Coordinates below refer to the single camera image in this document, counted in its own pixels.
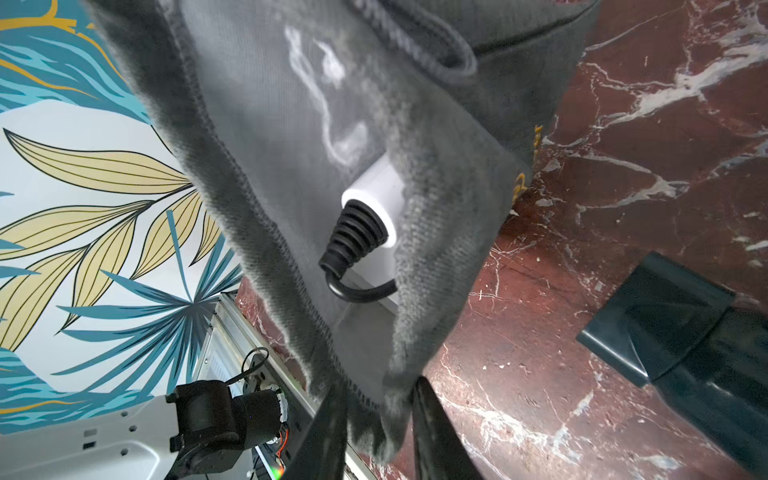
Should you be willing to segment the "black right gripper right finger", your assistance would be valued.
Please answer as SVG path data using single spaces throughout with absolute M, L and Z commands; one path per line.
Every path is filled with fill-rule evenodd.
M 418 479 L 483 479 L 424 376 L 414 385 L 412 419 Z

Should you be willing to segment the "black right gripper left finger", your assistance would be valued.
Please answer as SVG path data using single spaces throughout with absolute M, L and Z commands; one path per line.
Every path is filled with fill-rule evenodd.
M 334 385 L 282 479 L 341 480 L 345 474 L 346 449 L 347 395 L 343 386 Z

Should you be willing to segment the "white hair dryer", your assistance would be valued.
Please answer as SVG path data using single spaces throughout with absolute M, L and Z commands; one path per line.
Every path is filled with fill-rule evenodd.
M 395 249 L 405 205 L 404 182 L 387 154 L 382 155 L 341 196 L 342 206 L 358 201 L 382 221 L 387 239 L 345 274 L 346 285 L 359 289 L 380 286 L 395 276 Z

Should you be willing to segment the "grey fabric drawstring pouch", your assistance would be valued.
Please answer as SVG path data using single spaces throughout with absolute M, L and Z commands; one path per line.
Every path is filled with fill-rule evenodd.
M 131 91 L 240 257 L 309 393 L 348 440 L 400 450 L 410 392 L 455 326 L 598 18 L 596 1 L 87 1 Z M 319 261 L 343 192 L 404 182 L 395 312 Z

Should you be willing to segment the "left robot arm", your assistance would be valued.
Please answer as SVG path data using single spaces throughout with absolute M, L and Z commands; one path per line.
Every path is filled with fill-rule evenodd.
M 280 400 L 229 386 L 200 380 L 104 417 L 14 433 L 1 441 L 1 476 L 252 479 L 254 448 L 280 433 Z

